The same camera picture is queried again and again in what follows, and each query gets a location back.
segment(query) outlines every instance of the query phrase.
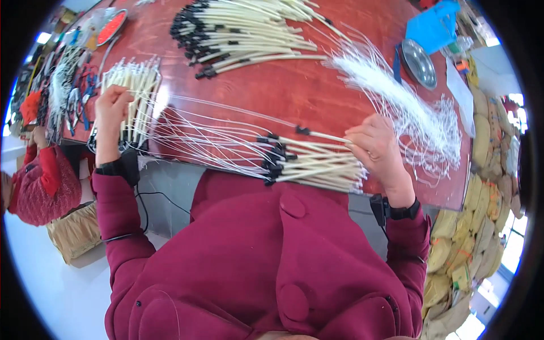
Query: white wire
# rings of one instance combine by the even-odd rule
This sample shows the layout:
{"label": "white wire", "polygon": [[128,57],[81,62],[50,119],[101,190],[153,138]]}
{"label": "white wire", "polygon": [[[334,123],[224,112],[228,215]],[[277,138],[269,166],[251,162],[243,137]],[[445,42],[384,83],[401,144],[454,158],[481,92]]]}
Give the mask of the white wire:
{"label": "white wire", "polygon": [[[461,132],[453,101],[441,100],[433,106],[425,103],[405,82],[399,84],[393,70],[378,49],[364,35],[351,34],[362,42],[341,42],[324,65],[339,70],[349,88],[365,93],[376,112],[393,120],[400,150],[412,165],[416,179],[436,186],[417,176],[421,166],[430,178],[449,177],[449,169],[458,169],[461,160]],[[403,143],[403,136],[410,142]]]}

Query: left hand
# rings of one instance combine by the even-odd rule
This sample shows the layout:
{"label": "left hand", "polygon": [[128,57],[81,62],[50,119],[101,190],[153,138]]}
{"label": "left hand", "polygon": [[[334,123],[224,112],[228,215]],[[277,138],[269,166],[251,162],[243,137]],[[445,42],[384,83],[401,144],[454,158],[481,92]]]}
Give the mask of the left hand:
{"label": "left hand", "polygon": [[32,136],[30,138],[31,143],[36,143],[39,149],[45,149],[49,146],[47,139],[45,138],[46,129],[44,126],[36,126],[34,131],[32,131]]}

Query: woman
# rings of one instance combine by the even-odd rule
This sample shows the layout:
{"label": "woman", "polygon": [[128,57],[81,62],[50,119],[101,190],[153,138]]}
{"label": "woman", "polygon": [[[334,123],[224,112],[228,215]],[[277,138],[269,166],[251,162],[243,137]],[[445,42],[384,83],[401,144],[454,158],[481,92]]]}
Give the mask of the woman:
{"label": "woman", "polygon": [[84,145],[49,146],[45,128],[36,126],[23,167],[13,177],[2,171],[2,215],[7,209],[21,221],[41,226],[79,206],[82,200],[79,161],[84,148]]}
{"label": "woman", "polygon": [[199,182],[193,222],[155,252],[117,151],[131,100],[112,86],[96,101],[93,185],[111,268],[110,339],[419,335],[430,221],[390,122],[374,115],[346,137],[391,207],[413,211],[388,220],[387,262],[348,216],[346,195],[213,171]]}

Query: metal bowl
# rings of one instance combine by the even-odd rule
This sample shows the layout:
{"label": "metal bowl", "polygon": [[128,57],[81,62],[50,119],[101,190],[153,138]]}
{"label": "metal bowl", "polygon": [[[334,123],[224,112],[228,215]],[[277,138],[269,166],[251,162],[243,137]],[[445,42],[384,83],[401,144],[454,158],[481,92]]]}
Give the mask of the metal bowl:
{"label": "metal bowl", "polygon": [[113,20],[113,18],[115,18],[116,16],[118,16],[118,15],[119,15],[120,13],[122,13],[122,12],[125,12],[125,17],[123,18],[123,21],[121,21],[121,23],[119,24],[119,26],[117,27],[117,29],[116,29],[116,30],[115,30],[115,31],[114,31],[114,32],[113,32],[106,40],[104,40],[104,42],[102,42],[102,43],[96,45],[96,47],[102,46],[102,45],[104,45],[105,43],[107,43],[108,41],[110,41],[117,33],[119,33],[119,31],[121,30],[121,28],[125,25],[125,22],[127,21],[127,18],[128,18],[128,10],[127,10],[127,9],[121,9],[121,10],[119,10],[117,13],[114,14],[114,16],[112,17],[112,20]]}
{"label": "metal bowl", "polygon": [[410,77],[428,90],[436,88],[436,71],[431,58],[417,42],[404,39],[400,43],[401,60]]}

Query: white paper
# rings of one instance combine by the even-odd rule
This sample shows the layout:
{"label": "white paper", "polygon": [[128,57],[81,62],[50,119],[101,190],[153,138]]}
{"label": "white paper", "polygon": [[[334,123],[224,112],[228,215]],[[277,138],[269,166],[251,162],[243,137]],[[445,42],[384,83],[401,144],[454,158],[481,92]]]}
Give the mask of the white paper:
{"label": "white paper", "polygon": [[476,137],[476,127],[474,126],[474,97],[463,81],[457,69],[452,62],[446,59],[446,85],[452,92],[453,97],[459,105],[459,114],[465,132],[471,137]]}

